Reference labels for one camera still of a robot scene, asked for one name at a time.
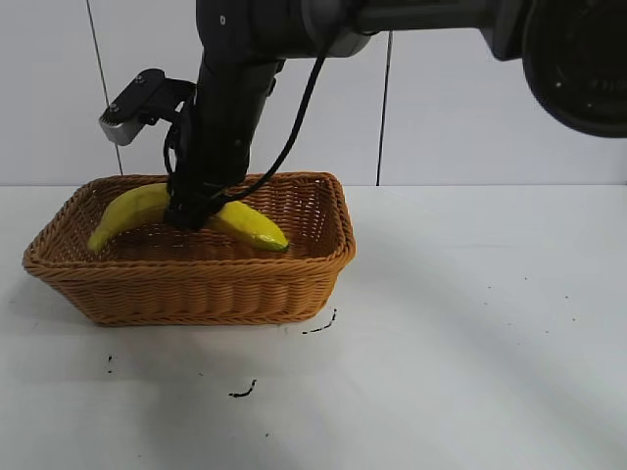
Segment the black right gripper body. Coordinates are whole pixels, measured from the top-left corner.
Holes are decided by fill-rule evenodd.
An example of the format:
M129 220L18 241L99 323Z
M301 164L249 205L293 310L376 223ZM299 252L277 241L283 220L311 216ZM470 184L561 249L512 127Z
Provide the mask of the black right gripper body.
M265 101L284 63L203 54L194 97L183 108L171 178L175 199L210 197L245 179Z

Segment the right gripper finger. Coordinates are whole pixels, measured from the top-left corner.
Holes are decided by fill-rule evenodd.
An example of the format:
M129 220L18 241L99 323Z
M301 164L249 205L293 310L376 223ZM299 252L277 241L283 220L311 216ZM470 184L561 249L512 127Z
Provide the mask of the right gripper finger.
M191 197L191 209L188 228L194 231L202 229L215 214L230 202L230 197L222 191L208 195L196 192Z
M164 212L164 222L170 226L189 225L189 195L173 191Z

